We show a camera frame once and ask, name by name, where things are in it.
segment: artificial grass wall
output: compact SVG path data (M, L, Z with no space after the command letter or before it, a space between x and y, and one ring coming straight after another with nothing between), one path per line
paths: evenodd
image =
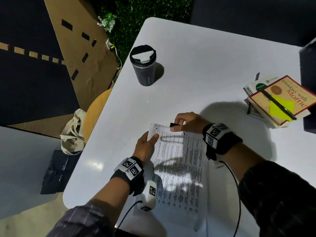
M193 0L93 0L97 14L104 18L113 13L115 24L107 32L110 42L118 51L122 63L135 42L135 39L149 17L189 23Z

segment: person's left arm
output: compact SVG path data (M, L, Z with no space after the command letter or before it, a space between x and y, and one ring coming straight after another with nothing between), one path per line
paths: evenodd
M159 135L155 134L149 141L147 137L148 131L137 141L133 153L142 167ZM112 236L129 194L129 183L119 177L112 178L87 204L69 209L47 236Z

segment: yellow paper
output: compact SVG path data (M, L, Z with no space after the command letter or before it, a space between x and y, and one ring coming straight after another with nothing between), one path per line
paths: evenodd
M290 111L291 113L294 113L295 101L285 100L285 99L278 97L276 95L272 95L272 97L278 103L283 105L288 111ZM279 117L281 119L292 121L292 119L287 114L285 114L283 111L281 111L281 109L276 104L274 104L272 101L270 101L269 113L271 115L274 115L274 116Z

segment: black lid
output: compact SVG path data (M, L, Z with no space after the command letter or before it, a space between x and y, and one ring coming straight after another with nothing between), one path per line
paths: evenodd
M139 54L139 53L143 53L143 52L147 52L147 51L154 51L154 53L150 56L150 61L147 62L147 63L141 63L140 59L134 59L132 57L133 55L136 55L136 54ZM142 46L134 47L132 49L132 51L131 51L131 54L130 54L130 60L135 66L142 66L142 67L143 66L149 66L152 63L154 63L155 60L156 60L156 51L151 46L148 46L148 45L142 45Z

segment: sleeve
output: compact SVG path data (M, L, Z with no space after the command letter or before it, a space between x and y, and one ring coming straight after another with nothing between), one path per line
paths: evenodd
M239 195L262 236L310 236L316 220L316 189L299 175L264 161L250 168Z
M69 209L47 237L114 236L109 220L95 205L86 204Z

